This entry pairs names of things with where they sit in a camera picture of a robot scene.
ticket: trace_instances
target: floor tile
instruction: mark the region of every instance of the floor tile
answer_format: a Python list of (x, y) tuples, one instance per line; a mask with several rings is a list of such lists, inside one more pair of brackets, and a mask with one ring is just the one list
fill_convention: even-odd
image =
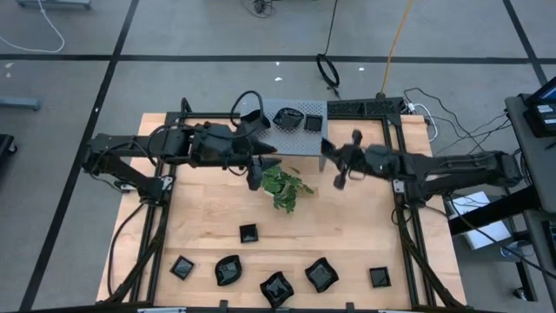
[(556, 57), (556, 3), (551, 0), (512, 0), (521, 25), (537, 57)]
[[(47, 17), (65, 39), (61, 54), (108, 54), (114, 51), (131, 0), (95, 0), (92, 10), (44, 5)], [(0, 36), (29, 49), (56, 50), (60, 39), (41, 12), (15, 1), (0, 3)], [(0, 53), (27, 53), (0, 42)]]
[(16, 62), (10, 78), (1, 65), (0, 95), (37, 97), (43, 104), (38, 112), (0, 108), (0, 132), (18, 145), (0, 180), (0, 310), (12, 311), (35, 267), (107, 64)]
[(324, 51), (333, 0), (275, 2), (251, 16), (242, 1), (142, 0), (123, 49), (127, 54), (316, 55)]
[[(405, 0), (340, 1), (329, 54), (387, 56), (406, 6)], [(498, 0), (415, 0), (394, 54), (526, 57)]]

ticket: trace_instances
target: metal bracket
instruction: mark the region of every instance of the metal bracket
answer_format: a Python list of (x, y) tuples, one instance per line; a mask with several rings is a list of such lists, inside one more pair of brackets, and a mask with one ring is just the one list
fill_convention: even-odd
[(228, 313), (228, 300), (220, 300), (218, 313)]
[(402, 182), (400, 180), (397, 180), (397, 179), (394, 179), (392, 181), (392, 185), (394, 186), (394, 193), (402, 194), (402, 195), (404, 194), (404, 192), (405, 192), (405, 183), (404, 182)]
[(354, 312), (355, 312), (355, 304), (346, 303), (346, 313), (354, 313)]

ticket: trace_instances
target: artificial plant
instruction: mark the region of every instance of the artificial plant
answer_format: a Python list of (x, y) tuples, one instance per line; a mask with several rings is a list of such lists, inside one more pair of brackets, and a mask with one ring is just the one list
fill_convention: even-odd
[(290, 169), (294, 172), (293, 175), (282, 170), (280, 166), (274, 166), (262, 174), (262, 188), (274, 195), (274, 207), (285, 209), (287, 213), (294, 211), (295, 199), (299, 191), (313, 194), (313, 190), (298, 177), (300, 171)]

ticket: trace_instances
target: black cable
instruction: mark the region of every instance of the black cable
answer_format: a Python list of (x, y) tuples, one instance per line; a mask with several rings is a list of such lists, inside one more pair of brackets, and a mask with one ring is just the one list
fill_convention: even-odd
[(173, 123), (171, 125), (160, 125), (158, 127), (156, 127), (153, 131), (151, 131), (151, 133), (149, 134), (149, 138), (147, 139), (147, 158), (150, 160), (151, 163), (153, 163), (155, 160), (152, 157), (152, 151), (150, 150), (150, 142), (152, 141), (153, 137), (161, 130), (168, 130), (170, 128), (172, 128), (172, 126), (178, 126), (178, 124)]
[[(164, 190), (163, 190), (163, 191), (167, 191), (167, 190), (170, 189), (170, 187), (174, 186), (175, 177), (174, 177), (174, 176), (171, 176), (171, 175), (165, 175), (165, 176), (160, 176), (160, 179), (163, 179), (164, 177), (172, 177), (172, 178), (173, 178), (173, 179), (172, 179), (172, 182), (169, 183), (168, 185), (166, 185), (166, 186), (164, 187)], [(133, 212), (131, 212), (131, 214), (130, 214), (128, 217), (126, 217), (125, 220), (123, 220), (122, 224), (118, 227), (118, 229), (116, 230), (116, 233), (114, 234), (114, 237), (112, 238), (112, 243), (111, 243), (110, 249), (109, 249), (108, 271), (107, 271), (107, 280), (106, 280), (106, 281), (107, 281), (106, 283), (107, 283), (107, 287), (108, 287), (108, 292), (109, 292), (109, 296), (110, 296), (110, 297), (112, 297), (112, 296), (114, 295), (114, 293), (112, 292), (112, 263), (113, 263), (113, 260), (114, 260), (114, 248), (115, 248), (115, 246), (116, 246), (116, 239), (118, 238), (118, 236), (119, 236), (120, 233), (122, 232), (123, 227), (124, 227), (134, 216), (136, 216), (137, 213), (139, 213), (139, 211), (141, 210), (141, 208), (142, 208), (144, 205), (145, 205), (145, 203), (141, 203)], [(160, 217), (160, 222), (159, 222), (158, 228), (156, 229), (156, 233), (155, 233), (155, 235), (152, 237), (151, 242), (150, 242), (150, 245), (149, 245), (149, 247), (148, 247), (145, 251), (151, 250), (154, 246), (156, 246), (156, 245), (159, 244), (159, 242), (160, 242), (159, 236), (161, 235), (160, 230), (162, 229), (162, 228), (161, 228), (161, 226), (162, 226), (162, 220), (163, 220), (163, 216)], [(144, 257), (147, 257), (147, 254), (146, 254), (146, 253), (143, 254), (142, 258), (144, 258)], [(144, 261), (144, 260), (139, 259), (139, 260), (137, 260), (137, 263), (136, 263), (136, 264), (141, 263), (142, 261)], [(121, 283), (121, 284), (118, 286), (118, 289), (120, 289), (120, 288), (124, 285), (124, 283)]]
[[(496, 121), (497, 119), (499, 119), (499, 118), (501, 118), (501, 117), (503, 117), (503, 116), (505, 116), (505, 115), (506, 115), (506, 113), (500, 114), (499, 116), (493, 118), (493, 119), (490, 120), (489, 122), (482, 124), (481, 126), (477, 127), (477, 128), (474, 129), (474, 130), (471, 130), (470, 133), (473, 134), (475, 131), (480, 130), (481, 128), (490, 125), (491, 123), (493, 123), (494, 121)], [(435, 117), (435, 116), (431, 116), (431, 117), (432, 117), (433, 119), (435, 119), (435, 120), (441, 120), (441, 121), (444, 121), (444, 122), (449, 123), (449, 124), (452, 126), (452, 128), (453, 128), (453, 132), (455, 132), (455, 135), (456, 135), (458, 138), (467, 138), (467, 135), (462, 136), (462, 135), (460, 135), (460, 133), (458, 133), (458, 131), (457, 131), (455, 125), (454, 125), (454, 124), (452, 123), (452, 121), (450, 121), (449, 119), (442, 118), (442, 117)]]
[(436, 152), (435, 154), (440, 154), (442, 151), (444, 151), (444, 150), (446, 150), (446, 149), (448, 149), (448, 148), (453, 147), (455, 144), (459, 143), (459, 142), (462, 141), (462, 140), (465, 140), (465, 139), (468, 139), (468, 138), (475, 138), (475, 137), (478, 137), (478, 136), (483, 136), (483, 135), (486, 135), (486, 134), (495, 132), (495, 131), (497, 131), (497, 130), (506, 129), (506, 128), (511, 127), (511, 126), (512, 126), (512, 125), (507, 125), (507, 126), (504, 126), (504, 127), (498, 126), (498, 127), (495, 128), (494, 130), (489, 130), (489, 131), (486, 131), (486, 132), (483, 132), (483, 133), (480, 133), (480, 134), (477, 134), (477, 135), (474, 135), (474, 136), (471, 136), (471, 137), (464, 136), (463, 138), (458, 139), (458, 140), (456, 140), (455, 142), (449, 144), (448, 146), (446, 146), (446, 147), (440, 149), (440, 150), (439, 150), (438, 152)]
[[(450, 203), (452, 203), (453, 207), (455, 208), (455, 204), (453, 203), (453, 199), (450, 195), (447, 195), (447, 197), (450, 199)], [(520, 253), (511, 250), (509, 248), (507, 248), (505, 245), (503, 245), (502, 243), (500, 243), (499, 241), (497, 241), (496, 239), (492, 238), (491, 236), (489, 236), (486, 232), (474, 227), (473, 225), (471, 225), (471, 223), (469, 223), (469, 221), (466, 220), (466, 218), (464, 218), (459, 211), (457, 211), (456, 209), (454, 209), (455, 212), (458, 214), (458, 216), (460, 217), (461, 221), (467, 225), (467, 227), (469, 227), (471, 230), (477, 230), (481, 235), (485, 236), (486, 238), (488, 238), (490, 241), (492, 241), (494, 244), (498, 245), (501, 249), (509, 252), (510, 254), (515, 255), (519, 260), (521, 260), (523, 263), (526, 263), (528, 265), (530, 265), (531, 267), (533, 267), (536, 270), (541, 271), (543, 274), (551, 277), (552, 279), (556, 279), (556, 275), (554, 275), (553, 273), (549, 272), (548, 270), (544, 269), (543, 267), (527, 260), (524, 256), (522, 256)]]
[(409, 96), (407, 95), (407, 93), (408, 93), (409, 91), (413, 91), (413, 90), (418, 90), (418, 91), (419, 91), (421, 94), (423, 94), (424, 96), (430, 97), (430, 98), (432, 98), (432, 99), (438, 101), (438, 103), (440, 104), (440, 107), (441, 107), (445, 112), (451, 114), (451, 115), (453, 116), (455, 122), (458, 124), (458, 126), (460, 126), (460, 128), (461, 128), (463, 131), (465, 131), (466, 134), (468, 134), (470, 137), (472, 137), (472, 136), (471, 136), (471, 133), (470, 133), (469, 131), (467, 131), (465, 128), (463, 128), (463, 126), (461, 126), (461, 123), (460, 123), (460, 120), (458, 119), (458, 116), (455, 115), (455, 113), (453, 113), (451, 110), (448, 110), (448, 109), (444, 106), (444, 104), (442, 103), (442, 101), (441, 101), (438, 97), (435, 97), (435, 96), (432, 96), (432, 95), (427, 94), (425, 91), (423, 91), (423, 90), (422, 90), (421, 88), (419, 88), (419, 87), (413, 87), (413, 88), (410, 88), (410, 89), (408, 89), (408, 90), (403, 90), (403, 94), (406, 96), (406, 98), (407, 98), (407, 100), (408, 100), (409, 102), (412, 103), (413, 101), (411, 101), (411, 99), (409, 98)]
[(109, 250), (109, 254), (108, 254), (108, 273), (107, 273), (107, 279), (106, 279), (106, 284), (108, 287), (108, 294), (110, 296), (114, 295), (114, 293), (112, 292), (112, 263), (114, 262), (114, 246), (116, 245), (116, 240), (118, 238), (118, 236), (120, 236), (120, 233), (123, 230), (123, 227), (129, 222), (131, 221), (131, 219), (137, 215), (137, 213), (139, 213), (139, 211), (142, 209), (142, 207), (145, 205), (145, 203), (141, 203), (137, 209), (133, 210), (133, 212), (131, 212), (131, 214), (125, 219), (123, 220), (122, 224), (120, 224), (120, 226), (118, 227), (118, 229), (116, 230), (116, 233), (114, 234), (114, 237), (112, 238), (112, 243), (110, 244), (110, 250)]
[[(336, 70), (336, 68), (332, 64), (332, 61), (330, 61), (327, 58), (328, 47), (330, 46), (330, 38), (332, 37), (332, 29), (334, 27), (334, 20), (336, 18), (337, 6), (338, 6), (338, 0), (335, 0), (334, 9), (332, 11), (332, 19), (330, 21), (330, 29), (328, 30), (327, 48), (324, 50), (324, 53), (319, 53), (316, 55), (316, 65), (319, 68), (319, 72), (321, 73), (322, 79), (324, 79), (324, 81), (327, 83), (328, 88), (332, 90), (338, 98), (340, 98), (340, 93), (337, 90), (337, 88), (340, 86), (340, 75), (338, 75), (338, 70)], [(332, 80), (328, 76), (326, 71), (324, 71), (324, 68), (322, 67), (322, 61), (326, 62), (326, 64), (328, 65), (328, 68), (330, 69), (332, 75), (334, 76), (334, 80)]]
[(240, 139), (240, 138), (248, 137), (249, 135), (258, 131), (258, 126), (260, 124), (262, 124), (262, 119), (264, 118), (264, 104), (262, 103), (261, 94), (254, 91), (254, 90), (248, 90), (248, 91), (243, 92), (242, 94), (240, 94), (240, 96), (237, 98), (237, 100), (235, 100), (234, 105), (232, 106), (232, 110), (229, 112), (229, 121), (235, 127), (239, 127), (239, 124), (234, 121), (234, 110), (237, 107), (237, 104), (239, 104), (239, 102), (248, 94), (255, 95), (257, 97), (257, 100), (259, 101), (259, 110), (261, 111), (261, 114), (259, 115), (259, 118), (256, 119), (256, 122), (258, 122), (257, 125), (255, 125), (255, 127), (253, 127), (253, 129), (251, 131), (249, 131), (249, 132), (247, 132), (243, 135), (239, 135), (239, 136), (226, 137), (226, 136), (218, 136), (218, 135), (214, 135), (214, 134), (208, 134), (209, 136), (215, 137), (215, 138), (220, 138), (220, 139), (234, 140), (234, 139)]
[[(235, 127), (239, 127), (240, 125), (238, 123), (236, 123), (234, 121), (234, 111), (235, 108), (237, 108), (237, 105), (239, 104), (239, 102), (248, 94), (253, 94), (257, 97), (257, 100), (259, 101), (259, 110), (261, 111), (261, 114), (259, 115), (259, 118), (256, 120), (256, 122), (258, 122), (258, 124), (262, 123), (262, 119), (264, 117), (264, 104), (262, 104), (262, 96), (260, 93), (254, 91), (254, 90), (247, 90), (244, 91), (242, 94), (240, 94), (240, 96), (235, 100), (234, 105), (232, 105), (232, 110), (230, 110), (229, 112), (229, 121), (232, 123), (232, 125), (234, 125)], [(251, 132), (249, 132), (248, 134), (245, 135), (241, 135), (239, 137), (235, 137), (235, 138), (243, 138), (243, 137), (247, 137), (249, 135), (251, 135), (254, 131), (256, 130), (256, 127), (254, 130), (251, 130)]]
[(520, 167), (521, 167), (523, 180), (525, 180), (525, 184), (527, 186), (533, 185), (533, 182), (531, 181), (531, 174), (529, 173), (529, 168), (527, 168), (527, 163), (525, 162), (525, 157), (523, 156), (523, 153), (521, 154), (521, 158), (520, 158)]
[(429, 209), (429, 210), (431, 210), (431, 211), (434, 211), (434, 212), (436, 212), (436, 213), (442, 215), (443, 217), (448, 218), (448, 215), (446, 214), (446, 212), (444, 212), (444, 211), (442, 211), (442, 210), (439, 210), (439, 209), (430, 207), (430, 206), (428, 206), (428, 205), (425, 205), (424, 208), (425, 208), (425, 209)]
[[(403, 209), (404, 211), (405, 211), (405, 210), (408, 210), (408, 211), (409, 211), (409, 217), (406, 218), (406, 219), (403, 221), (403, 224), (402, 224), (403, 226), (406, 226), (407, 223), (409, 223), (409, 222), (411, 221), (411, 219), (413, 218), (413, 213), (412, 213), (412, 211), (411, 211), (408, 207), (405, 207), (405, 208), (402, 208), (402, 209)], [(436, 213), (438, 213), (438, 214), (441, 214), (442, 216), (448, 218), (448, 215), (447, 215), (445, 212), (443, 212), (442, 210), (439, 210), (439, 209), (430, 207), (430, 206), (428, 206), (428, 205), (425, 205), (425, 206), (424, 206), (423, 208), (421, 208), (421, 209), (429, 209), (429, 210), (432, 210), (432, 211), (434, 211), (434, 212), (436, 212)], [(397, 210), (397, 209), (393, 209), (392, 212), (390, 213), (390, 221), (392, 221), (392, 223), (393, 223), (394, 225), (399, 226), (399, 223), (396, 222), (396, 221), (394, 220), (394, 213), (395, 213), (396, 210)]]
[(494, 130), (489, 131), (488, 134), (487, 134), (481, 141), (479, 141), (479, 142), (477, 143), (476, 146), (474, 146), (474, 147), (471, 149), (471, 151), (467, 152), (467, 154), (468, 154), (468, 155), (472, 154), (472, 153), (475, 151), (475, 149), (477, 149), (477, 147), (480, 147), (480, 144), (481, 144), (481, 143), (484, 143), (496, 130), (503, 130), (503, 129), (507, 128), (507, 127), (506, 127), (506, 123), (509, 122), (509, 121), (510, 121), (510, 120), (507, 119), (502, 125), (500, 125), (499, 127), (497, 127), (497, 128), (494, 129)]
[(117, 191), (117, 192), (119, 192), (119, 193), (123, 193), (123, 190), (117, 188), (113, 183), (107, 181), (106, 179), (103, 179), (103, 178), (100, 178), (100, 177), (95, 177), (95, 176), (93, 176), (93, 174), (91, 174), (91, 173), (89, 173), (89, 176), (90, 176), (91, 178), (93, 178), (94, 180), (98, 181), (98, 182), (106, 183), (111, 189), (113, 189), (113, 190), (115, 190), (115, 191)]
[[(394, 208), (394, 209), (392, 210), (392, 212), (390, 213), (390, 221), (392, 221), (392, 224), (394, 224), (394, 225), (396, 225), (396, 226), (399, 226), (400, 224), (394, 220), (394, 213), (396, 212), (396, 210), (397, 210), (397, 208)], [(404, 226), (407, 225), (407, 223), (409, 223), (409, 221), (411, 221), (411, 219), (412, 219), (413, 217), (414, 217), (414, 216), (413, 216), (413, 213), (411, 213), (411, 210), (410, 210), (410, 211), (409, 211), (409, 217), (406, 218), (406, 219), (403, 221), (403, 224), (402, 224), (402, 225), (404, 225)]]

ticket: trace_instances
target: black floor line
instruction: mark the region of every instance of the black floor line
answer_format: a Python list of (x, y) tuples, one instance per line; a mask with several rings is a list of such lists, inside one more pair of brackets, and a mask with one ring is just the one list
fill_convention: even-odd
[(527, 38), (527, 34), (525, 33), (523, 26), (521, 25), (520, 19), (518, 18), (515, 9), (513, 8), (512, 2), (510, 2), (510, 0), (503, 0), (503, 2), (504, 2), (504, 6), (506, 7), (507, 14), (510, 16), (510, 19), (512, 20), (513, 27), (515, 28), (515, 31), (518, 33), (518, 37), (520, 38), (521, 44), (523, 45), (523, 49), (525, 49), (525, 52), (529, 57), (529, 60), (531, 60), (531, 65), (533, 66), (535, 75), (537, 76), (537, 79), (539, 79), (539, 83), (544, 85), (545, 83), (548, 82), (548, 80), (546, 80), (545, 72), (542, 70), (542, 67), (540, 66), (539, 59), (535, 55), (535, 51), (533, 50), (531, 42), (529, 42), (529, 38)]
[(0, 54), (2, 61), (110, 61), (111, 55)]
[[(387, 57), (327, 56), (337, 63), (385, 63)], [(165, 56), (121, 55), (120, 61), (137, 62), (314, 62), (316, 56)], [(526, 57), (393, 57), (392, 63), (527, 64)]]
[[(19, 61), (109, 61), (111, 55), (50, 55), (50, 54), (0, 54), (0, 60)], [(328, 56), (337, 63), (385, 63), (387, 57)], [(118, 56), (117, 61), (133, 62), (314, 62), (316, 56), (170, 56), (131, 55)], [(556, 58), (538, 59), (539, 63), (556, 63)], [(392, 63), (431, 64), (527, 64), (527, 57), (393, 57)]]
[(41, 253), (36, 260), (33, 274), (31, 275), (29, 284), (27, 285), (27, 290), (23, 295), (23, 300), (19, 307), (20, 311), (31, 310), (33, 307), (33, 303), (35, 302), (36, 294), (38, 293), (39, 287), (41, 286), (41, 281), (43, 280), (44, 271), (46, 271), (46, 268), (48, 266), (50, 256), (52, 255), (52, 250), (54, 249), (56, 239), (58, 237), (58, 234), (60, 233), (60, 229), (62, 228), (63, 219), (65, 217), (66, 211), (68, 210), (68, 205), (70, 204), (71, 195), (76, 186), (77, 178), (79, 177), (79, 173), (81, 171), (81, 163), (86, 153), (87, 142), (93, 135), (96, 121), (98, 120), (98, 116), (101, 113), (101, 108), (103, 107), (104, 98), (106, 97), (110, 82), (112, 81), (112, 77), (114, 76), (114, 71), (117, 65), (117, 57), (122, 53), (123, 44), (125, 43), (125, 39), (128, 35), (129, 26), (131, 25), (133, 16), (136, 13), (138, 3), (139, 0), (133, 0), (129, 5), (128, 13), (123, 22), (122, 30), (120, 31), (120, 36), (118, 37), (116, 47), (114, 48), (114, 52), (112, 53), (112, 58), (110, 59), (110, 63), (108, 65), (108, 68), (106, 69), (106, 74), (104, 74), (104, 79), (96, 96), (95, 104), (89, 116), (89, 121), (87, 122), (85, 131), (83, 132), (83, 137), (81, 138), (81, 142), (79, 143), (79, 149), (77, 150), (76, 158), (71, 165), (68, 180), (63, 187), (60, 202), (56, 207), (56, 212), (54, 213), (49, 231), (46, 235), (46, 238), (44, 239)]

